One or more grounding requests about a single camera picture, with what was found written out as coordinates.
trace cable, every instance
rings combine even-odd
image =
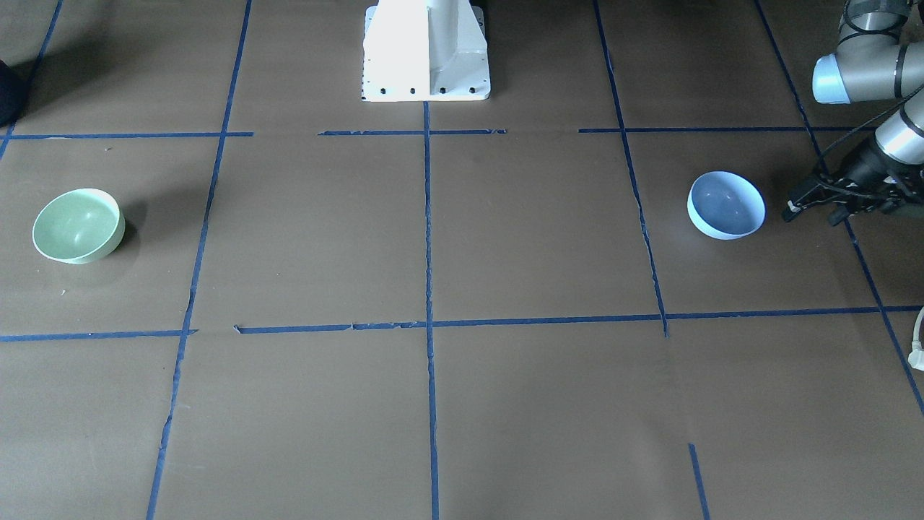
[[[915,320],[915,330],[912,333],[911,354],[908,355],[908,364],[912,368],[924,370],[924,350],[921,349],[921,321],[924,320],[924,307],[918,313],[918,319]]]
[[[886,115],[888,115],[888,114],[893,113],[893,112],[894,112],[896,109],[898,109],[898,108],[901,108],[902,105],[904,105],[905,103],[907,103],[909,99],[911,99],[912,97],[915,96],[915,94],[921,92],[921,90],[924,90],[924,83],[921,83],[921,84],[917,87],[917,89],[915,89],[914,91],[912,91],[909,95],[907,95],[907,96],[903,97],[902,99],[898,100],[896,103],[892,104],[891,106],[889,106],[889,107],[886,108],[885,110],[881,111],[881,112],[880,112],[879,114],[877,114],[876,116],[873,116],[872,118],[870,118],[870,119],[867,120],[866,122],[860,124],[860,125],[857,126],[857,127],[854,127],[851,131],[849,131],[848,133],[846,133],[846,134],[842,135],[841,137],[839,137],[839,138],[837,139],[837,141],[832,142],[831,144],[829,144],[828,147],[825,148],[824,151],[821,152],[821,154],[818,156],[818,161],[815,162],[815,168],[818,168],[818,167],[821,166],[821,161],[824,160],[824,157],[825,157],[828,153],[830,153],[834,148],[836,148],[837,146],[840,146],[844,141],[846,141],[846,140],[850,139],[851,137],[853,137],[854,134],[856,134],[857,132],[863,130],[864,128],[866,128],[867,126],[869,126],[869,125],[871,125],[872,123],[876,122],[877,120],[881,119],[882,117],[884,117],[884,116],[886,116]]]

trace blue bowl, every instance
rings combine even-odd
[[[758,230],[767,206],[749,180],[729,171],[711,171],[690,188],[687,212],[697,229],[714,239],[730,241]]]

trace dark object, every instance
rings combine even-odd
[[[900,163],[882,151],[874,135],[851,151],[831,176],[816,166],[801,184],[789,192],[783,219],[789,222],[802,210],[818,204],[837,204],[828,216],[836,226],[851,215],[882,211],[914,216],[924,204],[921,165]]]
[[[26,83],[0,61],[0,125],[15,118],[26,104]]]

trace white cable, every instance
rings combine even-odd
[[[915,320],[915,330],[911,336],[911,354],[908,355],[908,364],[912,368],[924,370],[924,350],[921,349],[921,321],[924,320],[924,307]]]

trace bowl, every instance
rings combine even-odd
[[[32,244],[47,258],[87,264],[110,254],[125,235],[125,216],[109,193],[81,188],[58,195],[35,218]]]
[[[687,212],[697,229],[723,241],[758,230],[767,214],[758,189],[730,171],[699,176],[687,196]]]

